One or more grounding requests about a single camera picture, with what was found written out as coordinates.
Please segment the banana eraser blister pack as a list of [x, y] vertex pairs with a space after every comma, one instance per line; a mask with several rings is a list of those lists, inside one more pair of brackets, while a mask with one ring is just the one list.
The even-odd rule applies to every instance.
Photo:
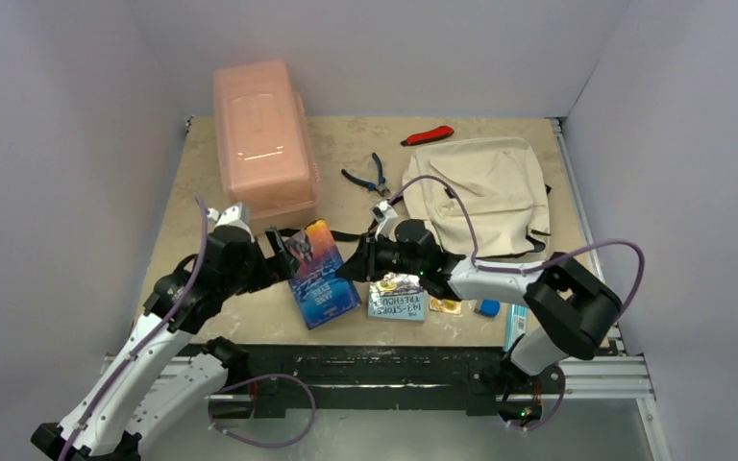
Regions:
[[462, 302], [430, 298], [429, 309], [430, 311], [438, 313], [460, 315], [462, 310]]

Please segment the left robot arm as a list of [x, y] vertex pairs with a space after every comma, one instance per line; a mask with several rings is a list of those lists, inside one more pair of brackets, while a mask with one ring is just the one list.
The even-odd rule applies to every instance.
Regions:
[[249, 354], [223, 337], [208, 341], [180, 375], [156, 384], [225, 301], [287, 281], [299, 268], [275, 228], [266, 233], [271, 256], [239, 218], [203, 231], [199, 251], [155, 283], [126, 343], [88, 394], [60, 422], [42, 423], [31, 435], [48, 459], [139, 460], [200, 400], [257, 388]]

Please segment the cream canvas backpack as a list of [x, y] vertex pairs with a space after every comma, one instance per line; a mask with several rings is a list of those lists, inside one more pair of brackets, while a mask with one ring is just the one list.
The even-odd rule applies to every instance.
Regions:
[[537, 260], [551, 249], [555, 188], [522, 137], [482, 137], [380, 151], [398, 210], [424, 220], [438, 242], [479, 258]]

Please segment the book with orange cover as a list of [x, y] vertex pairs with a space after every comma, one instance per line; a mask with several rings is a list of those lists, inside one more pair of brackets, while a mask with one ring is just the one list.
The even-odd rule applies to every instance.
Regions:
[[355, 234], [332, 231], [322, 219], [280, 234], [300, 261], [289, 285], [307, 329], [318, 328], [360, 305], [354, 283], [336, 275], [343, 265], [337, 244], [357, 239]]

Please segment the blue grey eraser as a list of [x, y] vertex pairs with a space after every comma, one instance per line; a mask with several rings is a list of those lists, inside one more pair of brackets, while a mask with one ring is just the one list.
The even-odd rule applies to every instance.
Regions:
[[478, 300], [474, 307], [475, 313], [486, 318], [495, 318], [500, 311], [501, 303], [494, 300]]

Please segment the pink plastic storage box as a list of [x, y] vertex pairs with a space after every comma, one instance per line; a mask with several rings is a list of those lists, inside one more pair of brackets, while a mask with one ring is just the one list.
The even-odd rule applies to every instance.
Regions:
[[320, 176], [300, 94], [284, 61], [213, 74], [213, 114], [222, 188], [249, 208], [261, 232], [316, 219]]

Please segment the treehouse storey paperback book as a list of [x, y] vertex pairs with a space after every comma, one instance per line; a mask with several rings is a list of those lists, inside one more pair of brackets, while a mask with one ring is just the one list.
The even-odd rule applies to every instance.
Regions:
[[427, 293], [413, 275], [387, 274], [369, 284], [367, 315], [370, 318], [423, 322]]

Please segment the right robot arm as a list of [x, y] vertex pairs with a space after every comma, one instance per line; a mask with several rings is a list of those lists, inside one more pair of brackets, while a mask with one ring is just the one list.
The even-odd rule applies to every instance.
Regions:
[[501, 366], [504, 384], [523, 391], [540, 373], [567, 358], [589, 360], [618, 320], [623, 303], [573, 255], [541, 262], [473, 262], [442, 249], [420, 220], [399, 224], [392, 237], [366, 232], [336, 271], [351, 281], [411, 275], [431, 296], [451, 301], [491, 300], [526, 307], [537, 329], [516, 341]]

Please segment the red handled utility knife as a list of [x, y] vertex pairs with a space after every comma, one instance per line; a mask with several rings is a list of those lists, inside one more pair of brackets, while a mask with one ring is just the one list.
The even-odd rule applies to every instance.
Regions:
[[417, 146], [427, 143], [440, 141], [451, 137], [455, 133], [455, 130], [447, 125], [438, 126], [429, 131], [413, 133], [408, 137], [404, 138], [400, 144], [404, 147]]

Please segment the blue pencil pack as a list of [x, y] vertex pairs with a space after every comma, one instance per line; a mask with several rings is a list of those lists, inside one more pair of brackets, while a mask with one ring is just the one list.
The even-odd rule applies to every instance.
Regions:
[[527, 332], [529, 310], [525, 306], [511, 304], [507, 309], [506, 319], [504, 350], [507, 352]]

